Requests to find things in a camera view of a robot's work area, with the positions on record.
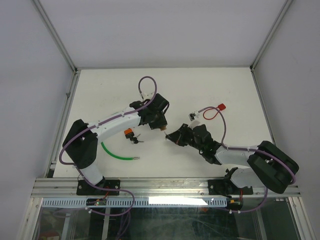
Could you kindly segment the green cable bike lock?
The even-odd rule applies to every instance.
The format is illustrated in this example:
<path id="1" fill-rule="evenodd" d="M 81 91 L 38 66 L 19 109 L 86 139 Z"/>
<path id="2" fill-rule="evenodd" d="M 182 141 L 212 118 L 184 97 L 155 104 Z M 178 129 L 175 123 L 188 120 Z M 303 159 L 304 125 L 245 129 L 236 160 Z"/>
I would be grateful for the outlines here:
<path id="1" fill-rule="evenodd" d="M 133 161 L 139 160 L 139 156 L 122 156 L 113 153 L 109 147 L 107 147 L 104 141 L 119 132 L 124 132 L 128 128 L 134 128 L 139 125 L 140 117 L 137 114 L 128 114 L 128 115 L 120 115 L 120 117 L 116 117 L 113 115 L 108 122 L 104 123 L 101 126 L 101 132 L 99 134 L 99 142 L 102 149 L 112 158 L 122 160 L 122 161 Z"/>

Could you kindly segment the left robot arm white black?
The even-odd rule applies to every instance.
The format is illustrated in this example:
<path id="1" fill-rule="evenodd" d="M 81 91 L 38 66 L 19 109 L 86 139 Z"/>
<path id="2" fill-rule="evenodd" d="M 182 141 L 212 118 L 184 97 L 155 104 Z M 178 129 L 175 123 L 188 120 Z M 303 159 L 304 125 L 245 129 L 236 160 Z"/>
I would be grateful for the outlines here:
<path id="1" fill-rule="evenodd" d="M 63 153 L 72 160 L 71 164 L 88 181 L 87 188 L 93 194 L 100 194 L 105 188 L 105 178 L 95 163 L 98 145 L 106 139 L 139 126 L 148 125 L 151 130 L 164 130 L 167 126 L 165 113 L 170 103 L 159 93 L 151 99 L 134 101 L 122 111 L 106 119 L 86 123 L 76 120 L 62 143 L 59 161 Z"/>

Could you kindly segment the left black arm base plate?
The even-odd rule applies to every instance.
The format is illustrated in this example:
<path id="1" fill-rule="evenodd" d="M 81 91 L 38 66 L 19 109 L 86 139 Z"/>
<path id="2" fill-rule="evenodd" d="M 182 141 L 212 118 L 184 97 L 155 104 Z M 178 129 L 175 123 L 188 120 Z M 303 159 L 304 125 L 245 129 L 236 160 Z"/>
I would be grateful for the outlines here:
<path id="1" fill-rule="evenodd" d="M 103 179 L 95 187 L 84 179 L 77 184 L 77 196 L 118 196 L 120 194 L 121 181 L 116 179 Z"/>

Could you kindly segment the black-headed key pair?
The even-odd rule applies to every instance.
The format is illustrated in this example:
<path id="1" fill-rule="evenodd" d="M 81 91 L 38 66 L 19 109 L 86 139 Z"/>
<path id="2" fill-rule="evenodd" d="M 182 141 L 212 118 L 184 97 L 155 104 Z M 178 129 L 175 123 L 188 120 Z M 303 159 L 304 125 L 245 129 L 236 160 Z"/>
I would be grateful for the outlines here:
<path id="1" fill-rule="evenodd" d="M 144 141 L 139 140 L 139 136 L 140 136 L 140 135 L 130 137 L 131 143 L 132 143 L 132 144 L 143 143 Z"/>

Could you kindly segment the orange black padlock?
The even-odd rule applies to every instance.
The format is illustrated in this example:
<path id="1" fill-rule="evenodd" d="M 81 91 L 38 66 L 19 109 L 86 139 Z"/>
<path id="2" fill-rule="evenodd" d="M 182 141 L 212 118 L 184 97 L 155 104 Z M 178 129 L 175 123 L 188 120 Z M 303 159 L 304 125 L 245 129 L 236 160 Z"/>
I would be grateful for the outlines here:
<path id="1" fill-rule="evenodd" d="M 128 128 L 124 131 L 124 135 L 126 137 L 126 139 L 130 139 L 130 138 L 134 138 L 135 134 L 133 132 L 133 130 L 131 128 Z"/>

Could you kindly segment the red cable seal tag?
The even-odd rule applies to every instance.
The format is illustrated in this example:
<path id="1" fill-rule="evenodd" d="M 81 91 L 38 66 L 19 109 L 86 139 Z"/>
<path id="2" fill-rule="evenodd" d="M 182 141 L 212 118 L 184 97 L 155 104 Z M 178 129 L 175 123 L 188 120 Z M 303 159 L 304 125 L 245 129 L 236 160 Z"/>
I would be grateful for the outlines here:
<path id="1" fill-rule="evenodd" d="M 210 121 L 213 120 L 215 117 L 217 117 L 217 115 L 219 114 L 217 109 L 219 111 L 223 111 L 226 109 L 226 105 L 224 103 L 220 103 L 218 106 L 216 106 L 215 108 L 208 108 L 206 110 L 204 110 L 202 116 L 205 120 Z"/>

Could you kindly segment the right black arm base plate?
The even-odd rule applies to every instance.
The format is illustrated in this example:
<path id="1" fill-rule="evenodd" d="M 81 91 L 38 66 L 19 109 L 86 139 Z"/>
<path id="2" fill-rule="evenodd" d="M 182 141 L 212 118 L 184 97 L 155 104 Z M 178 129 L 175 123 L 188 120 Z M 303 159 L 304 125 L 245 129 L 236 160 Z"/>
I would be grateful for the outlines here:
<path id="1" fill-rule="evenodd" d="M 208 193 L 209 195 L 222 195 L 225 197 L 230 196 L 240 196 L 243 194 L 246 195 L 253 195 L 253 188 L 252 187 L 243 187 L 239 188 L 235 186 L 232 182 L 224 181 L 222 179 L 209 179 L 207 181 L 208 186 Z"/>

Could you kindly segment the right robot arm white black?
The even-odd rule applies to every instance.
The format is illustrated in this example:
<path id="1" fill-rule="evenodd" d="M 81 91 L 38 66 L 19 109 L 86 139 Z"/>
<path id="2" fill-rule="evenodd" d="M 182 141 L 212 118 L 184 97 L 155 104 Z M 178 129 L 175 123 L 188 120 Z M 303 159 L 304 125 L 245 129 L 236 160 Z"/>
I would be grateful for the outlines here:
<path id="1" fill-rule="evenodd" d="M 234 165 L 215 187 L 224 196 L 256 186 L 282 194 L 299 171 L 292 158 L 267 140 L 254 147 L 227 147 L 215 141 L 204 124 L 191 127 L 184 123 L 165 137 L 180 147 L 196 149 L 209 164 Z"/>

